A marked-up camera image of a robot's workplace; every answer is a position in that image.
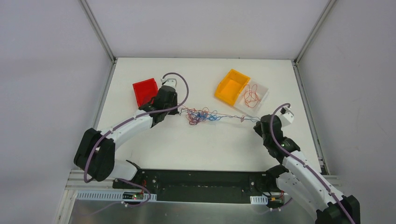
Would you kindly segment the red plastic bin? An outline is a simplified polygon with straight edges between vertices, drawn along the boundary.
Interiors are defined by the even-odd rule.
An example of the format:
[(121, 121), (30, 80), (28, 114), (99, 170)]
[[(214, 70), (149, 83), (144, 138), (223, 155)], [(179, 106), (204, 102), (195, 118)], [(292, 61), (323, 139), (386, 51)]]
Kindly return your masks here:
[(138, 107), (149, 102), (158, 92), (158, 86), (154, 78), (132, 84)]

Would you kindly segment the white plastic bin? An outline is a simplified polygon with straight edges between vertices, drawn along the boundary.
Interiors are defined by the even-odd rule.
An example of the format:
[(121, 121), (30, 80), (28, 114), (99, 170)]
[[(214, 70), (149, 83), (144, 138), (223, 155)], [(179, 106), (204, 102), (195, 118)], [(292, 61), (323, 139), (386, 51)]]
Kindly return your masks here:
[(251, 79), (242, 90), (234, 107), (249, 116), (255, 116), (264, 104), (269, 88)]

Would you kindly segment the orange plastic bin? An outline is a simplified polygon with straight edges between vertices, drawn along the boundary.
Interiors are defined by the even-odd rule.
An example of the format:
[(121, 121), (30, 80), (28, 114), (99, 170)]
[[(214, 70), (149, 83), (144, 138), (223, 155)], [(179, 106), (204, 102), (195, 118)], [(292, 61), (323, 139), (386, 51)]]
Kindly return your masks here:
[(231, 69), (218, 84), (214, 96), (224, 103), (234, 106), (242, 90), (250, 81), (250, 77)]

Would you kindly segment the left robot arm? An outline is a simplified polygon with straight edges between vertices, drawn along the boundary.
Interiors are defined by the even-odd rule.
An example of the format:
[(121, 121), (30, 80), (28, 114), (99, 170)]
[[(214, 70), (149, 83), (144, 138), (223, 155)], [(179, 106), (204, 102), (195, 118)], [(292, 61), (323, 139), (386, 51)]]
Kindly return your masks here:
[(135, 135), (164, 121), (167, 115), (177, 114), (176, 106), (175, 87), (163, 85), (156, 96), (139, 107), (131, 120), (102, 131), (86, 130), (73, 159), (74, 164), (98, 182), (111, 177), (124, 179), (132, 189), (140, 187), (142, 175), (137, 173), (137, 165), (117, 160), (115, 151)]

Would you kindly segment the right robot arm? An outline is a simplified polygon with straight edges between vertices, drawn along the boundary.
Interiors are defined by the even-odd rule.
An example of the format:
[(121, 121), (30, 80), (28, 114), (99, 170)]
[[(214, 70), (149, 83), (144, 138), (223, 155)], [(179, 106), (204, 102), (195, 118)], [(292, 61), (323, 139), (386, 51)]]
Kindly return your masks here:
[(311, 167), (300, 147), (284, 136), (282, 122), (276, 115), (265, 115), (256, 122), (255, 132), (279, 165), (267, 170), (265, 185), (281, 190), (303, 207), (316, 224), (359, 224), (360, 203), (346, 196)]

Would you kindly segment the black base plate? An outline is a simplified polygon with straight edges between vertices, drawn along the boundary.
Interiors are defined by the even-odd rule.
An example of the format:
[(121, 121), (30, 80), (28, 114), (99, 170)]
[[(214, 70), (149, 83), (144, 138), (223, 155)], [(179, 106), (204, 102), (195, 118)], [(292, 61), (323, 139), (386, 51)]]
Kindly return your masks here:
[(139, 184), (166, 202), (246, 204), (263, 196), (283, 203), (286, 198), (268, 172), (140, 169), (130, 182), (114, 181), (113, 188), (133, 190)]

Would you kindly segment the aluminium frame rail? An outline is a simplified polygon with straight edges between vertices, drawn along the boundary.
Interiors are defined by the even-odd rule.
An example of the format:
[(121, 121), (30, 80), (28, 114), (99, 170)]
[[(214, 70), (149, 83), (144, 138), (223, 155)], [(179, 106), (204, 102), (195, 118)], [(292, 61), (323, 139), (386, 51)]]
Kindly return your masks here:
[(92, 189), (92, 190), (107, 190), (112, 189), (113, 178), (107, 178), (101, 182), (93, 180), (89, 183), (84, 182), (84, 172), (80, 169), (71, 170), (67, 183), (66, 189)]

